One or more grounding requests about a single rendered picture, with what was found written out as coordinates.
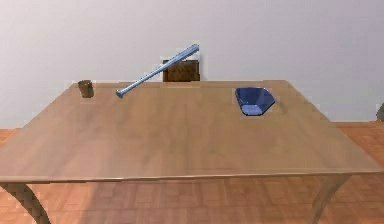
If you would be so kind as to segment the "brown wooden table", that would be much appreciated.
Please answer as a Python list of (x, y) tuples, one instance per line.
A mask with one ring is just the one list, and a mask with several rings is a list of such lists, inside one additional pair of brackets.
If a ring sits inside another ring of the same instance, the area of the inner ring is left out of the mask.
[(380, 166), (285, 80), (262, 116), (244, 115), (236, 83), (150, 82), (124, 98), (98, 83), (71, 86), (0, 147), (0, 187), (38, 224), (51, 224), (36, 183), (320, 175), (308, 224), (354, 174)]

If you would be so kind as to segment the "dark brown wooden chair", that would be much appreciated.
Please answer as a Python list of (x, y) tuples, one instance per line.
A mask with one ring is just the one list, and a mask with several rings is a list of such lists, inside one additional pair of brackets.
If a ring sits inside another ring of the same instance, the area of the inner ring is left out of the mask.
[(199, 80), (198, 60), (181, 61), (163, 71), (164, 82), (191, 82)]

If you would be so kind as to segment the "silver baseball bat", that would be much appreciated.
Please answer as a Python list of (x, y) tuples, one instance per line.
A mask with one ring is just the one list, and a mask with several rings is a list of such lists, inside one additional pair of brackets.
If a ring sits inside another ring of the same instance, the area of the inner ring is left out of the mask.
[(133, 90), (137, 86), (141, 85), (142, 83), (144, 83), (145, 81), (151, 79), (152, 77), (156, 76), (157, 74), (163, 72), (164, 70), (166, 70), (167, 68), (173, 66), (174, 64), (176, 64), (178, 62), (181, 62), (182, 60), (184, 60), (184, 59), (188, 58), (189, 56), (195, 54), (196, 52), (199, 51), (199, 49), (200, 49), (200, 47), (199, 47), (198, 44), (193, 44), (193, 45), (189, 46), (188, 48), (186, 48), (182, 52), (180, 52), (177, 55), (175, 55), (173, 58), (171, 58), (165, 64), (162, 64), (160, 67), (158, 67), (155, 70), (151, 71), (147, 75), (141, 77), (140, 79), (138, 79), (137, 81), (135, 81), (132, 84), (128, 85), (127, 87), (122, 88), (120, 90), (117, 90), (116, 91), (116, 96), (118, 98), (122, 99), (129, 91)]

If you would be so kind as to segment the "blue bowl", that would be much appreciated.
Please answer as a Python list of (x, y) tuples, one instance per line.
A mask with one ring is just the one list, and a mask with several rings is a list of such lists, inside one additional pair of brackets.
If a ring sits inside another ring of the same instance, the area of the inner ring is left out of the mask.
[(274, 96), (263, 87), (240, 87), (235, 90), (235, 96), (246, 116), (262, 116), (275, 103)]

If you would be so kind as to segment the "brown cup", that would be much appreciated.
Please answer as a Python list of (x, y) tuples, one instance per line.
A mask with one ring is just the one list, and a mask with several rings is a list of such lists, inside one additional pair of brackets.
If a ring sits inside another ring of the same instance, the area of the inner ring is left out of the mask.
[(94, 96), (94, 90), (91, 80), (79, 81), (78, 87), (83, 98), (92, 98)]

